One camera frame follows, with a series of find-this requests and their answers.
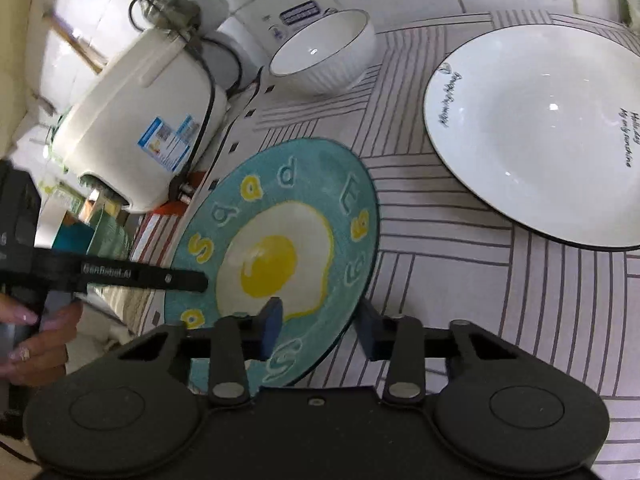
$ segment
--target white plate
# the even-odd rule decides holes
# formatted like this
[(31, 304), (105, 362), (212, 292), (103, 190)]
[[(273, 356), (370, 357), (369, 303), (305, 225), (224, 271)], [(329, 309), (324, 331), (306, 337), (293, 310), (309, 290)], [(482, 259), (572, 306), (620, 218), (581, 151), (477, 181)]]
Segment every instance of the white plate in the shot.
[(469, 41), (424, 98), (433, 147), (472, 192), (547, 237), (610, 250), (640, 246), (636, 113), (640, 57), (558, 25)]

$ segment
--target striped tablecloth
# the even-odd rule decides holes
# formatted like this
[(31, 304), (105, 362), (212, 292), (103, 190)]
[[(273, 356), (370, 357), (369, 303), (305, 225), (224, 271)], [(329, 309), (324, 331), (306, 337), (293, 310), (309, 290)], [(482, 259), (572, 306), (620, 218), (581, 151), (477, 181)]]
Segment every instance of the striped tablecloth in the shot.
[[(585, 382), (605, 399), (611, 417), (595, 471), (637, 480), (640, 251), (579, 250), (515, 226), (447, 171), (425, 135), (424, 89), (443, 58), (480, 34), (526, 23), (584, 28), (640, 54), (639, 39), (618, 23), (544, 10), (464, 14), (383, 30), (363, 81), (338, 97), (293, 99), (263, 75), (248, 107), (216, 141), (218, 155), (186, 220), (220, 178), (269, 146), (300, 137), (349, 146), (369, 168), (381, 204), (380, 251), (367, 292), (373, 304), (433, 327), (472, 320)], [(141, 332), (162, 323), (162, 304), (156, 294)], [(350, 328), (300, 384), (381, 389), (387, 366), (366, 360)], [(443, 361), (426, 361), (430, 391), (446, 385), (444, 370)]]

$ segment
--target ribbed white bowl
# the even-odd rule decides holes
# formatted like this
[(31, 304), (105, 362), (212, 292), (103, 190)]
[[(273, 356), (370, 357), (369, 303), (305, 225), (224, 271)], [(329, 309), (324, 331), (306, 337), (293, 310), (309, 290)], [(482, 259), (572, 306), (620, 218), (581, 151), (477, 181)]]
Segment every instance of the ribbed white bowl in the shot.
[(376, 53), (364, 10), (342, 10), (303, 28), (276, 52), (271, 75), (294, 91), (338, 94), (362, 78)]

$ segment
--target teal plate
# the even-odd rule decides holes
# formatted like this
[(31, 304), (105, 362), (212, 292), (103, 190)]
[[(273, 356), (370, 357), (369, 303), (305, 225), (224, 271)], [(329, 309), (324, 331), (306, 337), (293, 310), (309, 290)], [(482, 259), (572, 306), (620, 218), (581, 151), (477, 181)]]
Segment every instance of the teal plate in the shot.
[[(252, 394), (286, 386), (318, 364), (347, 328), (378, 246), (378, 200), (360, 159), (325, 139), (297, 139), (254, 155), (207, 197), (172, 266), (209, 277), (203, 294), (168, 292), (164, 318), (189, 328), (255, 315), (271, 296), (284, 325), (269, 361), (247, 362)], [(208, 360), (191, 384), (207, 389)]]

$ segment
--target screw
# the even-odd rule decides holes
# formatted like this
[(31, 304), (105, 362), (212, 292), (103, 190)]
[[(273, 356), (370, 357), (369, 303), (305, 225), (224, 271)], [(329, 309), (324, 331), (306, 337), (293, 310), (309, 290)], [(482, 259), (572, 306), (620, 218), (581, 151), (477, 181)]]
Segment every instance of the screw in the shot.
[(212, 391), (220, 399), (237, 399), (244, 394), (244, 386), (240, 383), (220, 383), (216, 384)]
[(394, 383), (389, 386), (389, 393), (398, 399), (413, 399), (420, 395), (420, 386), (413, 383)]

